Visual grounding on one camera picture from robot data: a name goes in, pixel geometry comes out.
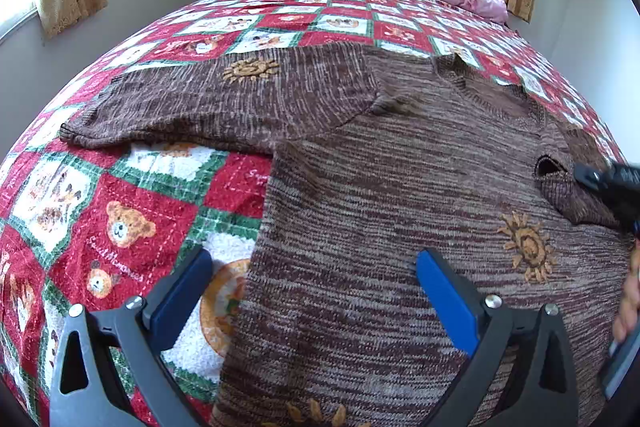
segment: bed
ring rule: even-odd
[[[58,338],[73,303],[90,311],[146,295],[194,245],[224,269],[175,347],[164,353],[190,402],[209,419],[260,227],[270,158],[189,143],[83,150],[60,124],[112,78],[271,46],[354,41],[418,57],[456,53],[497,84],[522,84],[556,118],[622,160],[580,94],[516,32],[437,0],[198,0],[142,28],[72,79],[19,137],[0,167],[0,373],[48,425]],[[138,416],[154,424],[113,351]]]

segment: knit sweater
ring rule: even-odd
[[[596,373],[627,256],[571,172],[604,160],[520,87],[453,56],[273,48],[121,76],[60,136],[273,154],[214,425],[417,426],[465,360],[418,285],[424,248],[511,307],[557,303],[580,424],[603,406]]]

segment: yellow sun applique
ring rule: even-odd
[[[287,412],[294,424],[308,427],[342,427],[347,422],[347,409],[343,405],[339,405],[334,415],[329,418],[322,413],[318,401],[310,399],[306,403],[308,404],[308,418],[298,407],[287,402]],[[279,424],[273,422],[263,422],[260,425],[261,427],[280,427]],[[360,423],[358,427],[371,427],[371,423]]]
[[[231,82],[241,82],[245,78],[258,80],[258,78],[269,78],[270,75],[278,73],[279,63],[275,60],[262,60],[261,58],[247,58],[231,63],[225,68],[223,77]]]
[[[513,212],[511,216],[500,216],[506,226],[500,227],[498,232],[508,235],[511,240],[505,243],[505,250],[516,250],[513,255],[513,269],[525,264],[524,279],[543,283],[551,275],[552,267],[558,264],[553,256],[554,249],[546,242],[549,236],[542,233],[542,223],[529,224],[527,214]]]

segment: sweater neckline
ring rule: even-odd
[[[462,100],[476,109],[489,113],[494,118],[502,120],[512,128],[521,130],[542,130],[546,125],[546,110],[533,100],[522,86],[509,84],[500,86],[495,84],[495,89],[501,90],[506,96],[520,100],[527,108],[527,116],[513,116],[496,107],[494,104],[480,96],[475,90],[468,87],[468,82],[482,82],[487,84],[487,79],[476,73],[462,58],[457,55],[443,55],[435,59],[438,76],[454,87]]]

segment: screw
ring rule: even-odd
[[[69,317],[78,317],[82,311],[84,311],[84,306],[82,306],[82,304],[74,304],[69,308]]]
[[[127,303],[125,304],[125,306],[127,307],[127,310],[136,310],[142,307],[144,301],[145,299],[143,299],[140,295],[135,295],[134,297],[129,297],[129,299],[127,299]]]
[[[502,306],[502,298],[499,295],[487,295],[484,298],[484,304],[486,304],[487,307],[495,310],[496,308]]]
[[[557,304],[545,304],[545,313],[555,317],[560,313],[560,308],[558,308]]]

